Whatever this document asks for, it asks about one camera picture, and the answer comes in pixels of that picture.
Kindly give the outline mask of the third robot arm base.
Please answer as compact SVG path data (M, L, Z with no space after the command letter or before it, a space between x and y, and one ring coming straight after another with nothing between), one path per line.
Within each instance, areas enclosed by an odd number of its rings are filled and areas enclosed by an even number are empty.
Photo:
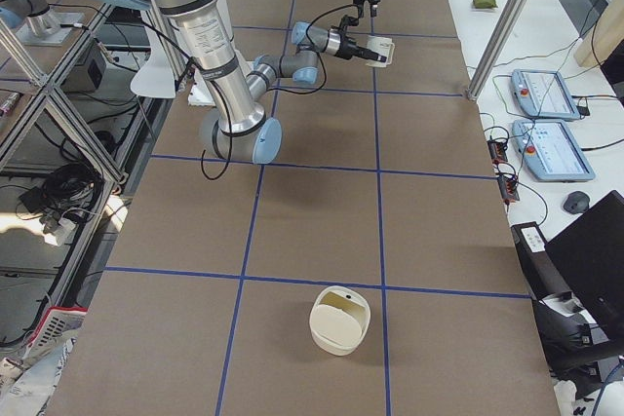
M47 0L1 0L1 20L29 46L60 46L84 15L58 12Z

